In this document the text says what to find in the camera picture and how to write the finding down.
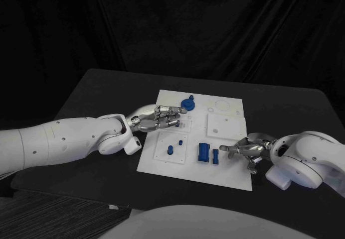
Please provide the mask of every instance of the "blue knob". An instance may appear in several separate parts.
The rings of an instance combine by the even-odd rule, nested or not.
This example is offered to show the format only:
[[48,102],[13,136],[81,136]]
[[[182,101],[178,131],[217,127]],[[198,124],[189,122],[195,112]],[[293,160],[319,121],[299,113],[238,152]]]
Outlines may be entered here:
[[180,107],[191,111],[195,107],[193,96],[189,96],[189,99],[182,100]]
[[167,154],[172,155],[173,154],[173,147],[169,145],[167,147]]

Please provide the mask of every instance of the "blue object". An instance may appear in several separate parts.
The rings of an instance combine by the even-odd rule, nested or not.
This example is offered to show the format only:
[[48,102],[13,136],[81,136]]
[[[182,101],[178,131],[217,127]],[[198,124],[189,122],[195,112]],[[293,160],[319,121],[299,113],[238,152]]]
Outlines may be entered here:
[[199,157],[198,160],[202,162],[209,162],[209,144],[199,143]]
[[218,149],[214,149],[214,161],[212,161],[212,163],[214,164],[218,164]]
[[189,99],[182,100],[180,107],[191,111],[195,107],[193,96],[189,96]]
[[172,155],[173,154],[173,147],[169,145],[167,147],[167,154]]

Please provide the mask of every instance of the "white board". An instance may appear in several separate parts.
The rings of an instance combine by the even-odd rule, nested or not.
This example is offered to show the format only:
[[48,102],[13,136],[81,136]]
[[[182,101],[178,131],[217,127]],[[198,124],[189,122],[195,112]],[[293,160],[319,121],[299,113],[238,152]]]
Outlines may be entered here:
[[[195,108],[186,115],[180,115],[179,119],[185,127],[173,126],[147,133],[137,171],[251,191],[248,162],[244,156],[235,155],[228,159],[227,152],[219,150],[219,164],[212,164],[212,149],[219,149],[221,145],[234,145],[238,141],[238,132],[244,134],[241,138],[247,136],[243,100],[160,90],[156,104],[180,107],[182,100],[191,95],[193,95]],[[215,122],[209,122],[211,127],[218,124],[218,133],[224,130],[228,134],[227,138],[208,135],[209,115],[215,119]],[[231,131],[227,129],[230,125],[219,124],[218,120],[224,117],[228,117],[227,119],[235,124],[232,129],[241,127],[240,131]],[[183,148],[178,145],[178,139],[185,136]],[[198,161],[201,142],[209,144],[209,163]],[[175,144],[173,154],[167,155],[167,147],[172,144]]]

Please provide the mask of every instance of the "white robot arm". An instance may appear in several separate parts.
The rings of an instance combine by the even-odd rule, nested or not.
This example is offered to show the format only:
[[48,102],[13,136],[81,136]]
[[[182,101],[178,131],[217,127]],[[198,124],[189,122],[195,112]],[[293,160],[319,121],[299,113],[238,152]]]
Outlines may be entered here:
[[35,127],[0,131],[0,179],[35,166],[82,159],[95,150],[113,154],[124,149],[133,154],[141,148],[133,132],[150,132],[179,124],[185,108],[147,105],[127,117],[61,119]]
[[292,181],[309,188],[318,188],[325,182],[345,197],[345,145],[329,135],[306,131],[274,139],[253,133],[234,146],[221,146],[219,149],[230,151],[228,158],[235,153],[245,156],[253,174],[267,151],[273,166],[266,178],[281,190],[289,188]]

